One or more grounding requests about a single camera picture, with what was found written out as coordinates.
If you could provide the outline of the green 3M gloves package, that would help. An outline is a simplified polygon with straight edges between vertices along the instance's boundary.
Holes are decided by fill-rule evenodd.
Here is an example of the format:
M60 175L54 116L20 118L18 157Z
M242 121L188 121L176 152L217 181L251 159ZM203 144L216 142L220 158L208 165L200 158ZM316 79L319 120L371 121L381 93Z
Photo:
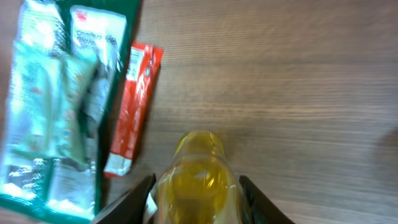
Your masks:
M1 145L1 206L47 223L100 210L100 139L138 1L23 1Z

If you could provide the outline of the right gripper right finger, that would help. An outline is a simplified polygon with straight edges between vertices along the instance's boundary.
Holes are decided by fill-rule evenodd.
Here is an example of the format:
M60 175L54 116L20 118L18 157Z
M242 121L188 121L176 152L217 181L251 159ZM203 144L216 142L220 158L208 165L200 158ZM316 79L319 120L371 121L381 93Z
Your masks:
M295 224L245 175L239 176L239 183L247 201L243 210L243 223L252 224Z

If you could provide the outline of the red snack packet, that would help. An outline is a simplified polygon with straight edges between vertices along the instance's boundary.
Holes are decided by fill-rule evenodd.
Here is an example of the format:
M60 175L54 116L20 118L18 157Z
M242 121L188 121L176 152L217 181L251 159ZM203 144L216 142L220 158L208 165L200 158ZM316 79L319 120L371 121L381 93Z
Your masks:
M105 177L122 177L131 168L163 54L163 48L158 46L140 42L131 45L119 117L104 167Z

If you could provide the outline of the light teal small packet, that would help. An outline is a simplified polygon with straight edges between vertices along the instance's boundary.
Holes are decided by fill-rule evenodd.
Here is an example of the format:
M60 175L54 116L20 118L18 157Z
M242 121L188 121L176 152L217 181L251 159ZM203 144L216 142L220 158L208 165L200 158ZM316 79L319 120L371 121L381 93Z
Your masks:
M98 58L92 50L50 55L16 42L5 148L27 159L86 162L78 121Z

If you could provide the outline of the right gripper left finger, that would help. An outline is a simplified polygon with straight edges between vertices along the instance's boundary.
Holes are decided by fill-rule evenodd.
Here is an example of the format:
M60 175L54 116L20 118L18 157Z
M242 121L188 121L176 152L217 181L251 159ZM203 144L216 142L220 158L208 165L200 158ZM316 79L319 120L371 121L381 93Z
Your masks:
M155 174L124 192L122 196L102 209L90 224L138 224L142 223L147 196L156 182Z

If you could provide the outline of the yellow liquid bottle silver cap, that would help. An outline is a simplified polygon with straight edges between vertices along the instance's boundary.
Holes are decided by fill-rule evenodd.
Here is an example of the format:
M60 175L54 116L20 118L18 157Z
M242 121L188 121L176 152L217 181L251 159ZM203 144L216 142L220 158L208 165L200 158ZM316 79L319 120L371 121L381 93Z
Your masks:
M184 135L148 194L143 223L251 223L243 188L217 135Z

